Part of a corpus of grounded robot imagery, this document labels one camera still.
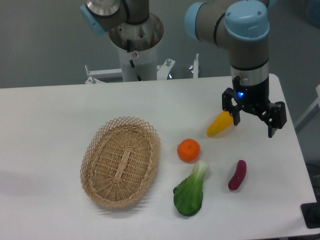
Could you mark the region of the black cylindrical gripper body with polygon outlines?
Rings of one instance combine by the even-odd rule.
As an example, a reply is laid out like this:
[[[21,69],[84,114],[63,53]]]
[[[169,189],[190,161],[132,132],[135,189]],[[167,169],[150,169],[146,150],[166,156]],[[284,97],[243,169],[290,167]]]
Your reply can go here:
[[[269,77],[254,85],[242,85],[239,75],[232,80],[234,100],[236,106],[230,114],[235,116],[239,111],[244,111],[256,116],[266,116],[269,113]]]

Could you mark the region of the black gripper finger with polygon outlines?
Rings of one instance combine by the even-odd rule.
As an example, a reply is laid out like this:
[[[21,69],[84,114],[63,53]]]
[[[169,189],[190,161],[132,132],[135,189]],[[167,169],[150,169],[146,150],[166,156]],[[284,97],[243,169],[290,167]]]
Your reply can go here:
[[[287,122],[286,104],[283,101],[264,103],[257,116],[267,125],[268,137],[272,138]]]
[[[234,90],[228,87],[222,93],[222,110],[229,113],[229,115],[233,119],[233,124],[237,126],[241,121],[241,118],[240,118],[241,107],[238,104],[236,105],[233,104],[232,100],[234,99],[235,99]]]

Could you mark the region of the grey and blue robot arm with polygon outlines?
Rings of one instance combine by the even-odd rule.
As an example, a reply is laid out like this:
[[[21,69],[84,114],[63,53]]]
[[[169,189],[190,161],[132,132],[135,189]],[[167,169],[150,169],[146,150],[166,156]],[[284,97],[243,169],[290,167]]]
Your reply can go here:
[[[186,11],[184,28],[192,38],[228,51],[232,87],[222,94],[222,109],[237,125],[240,111],[257,116],[272,137],[286,121],[285,104],[269,99],[270,0],[195,2]],[[96,34],[108,33],[119,50],[125,82],[157,78],[157,45],[164,35],[161,20],[147,0],[88,0],[80,7]]]

